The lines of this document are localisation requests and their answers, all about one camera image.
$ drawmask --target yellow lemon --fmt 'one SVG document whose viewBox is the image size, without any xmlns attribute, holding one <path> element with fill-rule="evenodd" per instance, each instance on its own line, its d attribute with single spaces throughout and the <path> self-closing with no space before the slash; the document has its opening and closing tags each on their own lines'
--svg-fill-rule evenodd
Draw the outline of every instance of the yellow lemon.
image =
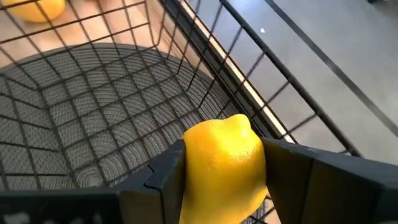
<svg viewBox="0 0 398 224">
<path fill-rule="evenodd" d="M 266 158 L 248 118 L 199 123 L 183 135 L 186 179 L 180 224 L 240 223 L 267 194 Z"/>
<path fill-rule="evenodd" d="M 3 6 L 22 3 L 28 0 L 1 0 Z M 65 9 L 65 0 L 39 0 L 47 17 L 52 20 L 58 17 Z M 47 22 L 36 2 L 30 2 L 7 9 L 11 14 L 30 22 Z"/>
</svg>

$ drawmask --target shopping basket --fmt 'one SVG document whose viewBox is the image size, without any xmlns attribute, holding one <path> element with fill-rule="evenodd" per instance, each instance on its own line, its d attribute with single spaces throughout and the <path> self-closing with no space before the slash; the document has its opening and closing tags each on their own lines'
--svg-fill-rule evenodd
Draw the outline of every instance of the shopping basket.
<svg viewBox="0 0 398 224">
<path fill-rule="evenodd" d="M 228 1 L 220 0 L 211 24 L 197 14 L 201 1 L 71 0 L 60 18 L 45 24 L 9 12 L 30 3 L 39 6 L 29 0 L 0 12 L 9 29 L 0 41 L 1 190 L 23 197 L 28 193 L 16 190 L 70 189 L 66 198 L 84 194 L 91 201 L 81 207 L 97 204 L 111 216 L 108 189 L 123 188 L 133 174 L 145 177 L 153 158 L 172 160 L 161 153 L 178 151 L 173 143 L 194 124 L 236 113 L 246 114 L 258 135 L 293 143 L 295 130 L 319 118 L 344 146 L 340 153 L 360 156 Z M 239 24 L 229 46 L 214 34 L 221 13 Z M 231 57 L 243 33 L 260 50 L 245 70 Z M 265 58 L 285 78 L 267 99 L 249 81 Z M 287 128 L 269 103 L 290 87 L 313 114 Z M 56 194 L 49 192 L 46 197 Z M 267 196 L 244 222 L 269 222 L 274 210 Z M 101 221 L 95 212 L 90 217 Z"/>
</svg>

